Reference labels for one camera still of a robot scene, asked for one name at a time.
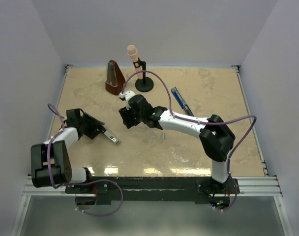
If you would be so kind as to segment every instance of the microphone stand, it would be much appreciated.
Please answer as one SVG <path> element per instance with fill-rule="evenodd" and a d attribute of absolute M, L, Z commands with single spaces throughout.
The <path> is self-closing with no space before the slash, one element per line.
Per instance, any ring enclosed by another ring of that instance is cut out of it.
<path fill-rule="evenodd" d="M 146 62 L 141 61 L 140 58 L 137 62 L 134 62 L 135 64 L 139 64 L 139 66 L 142 67 L 142 70 L 146 70 Z M 154 82 L 151 78 L 146 76 L 146 73 L 143 72 L 143 79 L 137 79 L 135 82 L 135 88 L 140 92 L 149 92 L 153 89 Z"/>

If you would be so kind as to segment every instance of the metronome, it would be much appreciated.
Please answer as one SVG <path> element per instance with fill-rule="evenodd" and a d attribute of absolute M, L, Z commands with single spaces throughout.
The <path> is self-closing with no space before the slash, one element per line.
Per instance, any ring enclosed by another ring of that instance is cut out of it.
<path fill-rule="evenodd" d="M 107 64 L 107 80 L 106 80 L 106 90 L 113 94 L 118 95 L 125 83 L 125 78 L 114 60 L 110 60 Z"/>

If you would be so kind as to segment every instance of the round black base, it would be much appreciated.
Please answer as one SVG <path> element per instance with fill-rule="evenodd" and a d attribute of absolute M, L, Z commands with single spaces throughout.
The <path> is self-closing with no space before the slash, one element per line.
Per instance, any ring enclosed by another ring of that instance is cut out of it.
<path fill-rule="evenodd" d="M 135 82 L 135 88 L 140 92 L 149 92 L 153 89 L 154 82 L 151 78 L 145 77 L 145 84 L 143 84 L 143 79 L 137 79 Z"/>

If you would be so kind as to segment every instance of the microphone head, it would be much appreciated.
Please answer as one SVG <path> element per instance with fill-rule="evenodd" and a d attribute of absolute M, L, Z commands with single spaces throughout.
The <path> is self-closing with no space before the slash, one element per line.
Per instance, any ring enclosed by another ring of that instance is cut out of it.
<path fill-rule="evenodd" d="M 138 53 L 138 50 L 136 49 L 136 47 L 134 45 L 129 45 L 127 50 L 128 50 L 129 56 L 133 56 Z"/>

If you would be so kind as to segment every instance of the wooden table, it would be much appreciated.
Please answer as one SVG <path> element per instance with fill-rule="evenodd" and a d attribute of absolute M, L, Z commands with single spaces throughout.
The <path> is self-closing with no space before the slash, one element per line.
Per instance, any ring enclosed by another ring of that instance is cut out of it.
<path fill-rule="evenodd" d="M 134 68 L 121 68 L 125 78 Z M 176 86 L 197 117 L 221 116 L 225 121 L 247 115 L 243 95 L 234 69 L 230 68 L 149 68 L 167 84 Z M 141 93 L 152 106 L 168 107 L 168 96 L 163 85 L 153 75 L 154 88 Z M 126 90 L 135 89 L 135 76 Z M 123 125 L 118 110 L 125 106 L 117 96 L 105 90 L 106 68 L 71 68 L 68 71 L 58 110 L 82 108 L 96 119 L 106 123 L 122 143 L 114 145 L 105 135 L 94 140 L 82 137 L 70 150 L 72 166 L 89 167 L 96 176 L 209 176 L 211 159 L 203 150 L 201 141 L 171 131 L 150 129 L 144 124 L 129 130 Z M 172 96 L 173 110 L 183 113 Z M 250 125 L 249 120 L 230 124 L 238 141 Z M 60 127 L 55 118 L 52 134 Z M 262 164 L 251 132 L 232 158 L 233 176 L 264 176 Z"/>

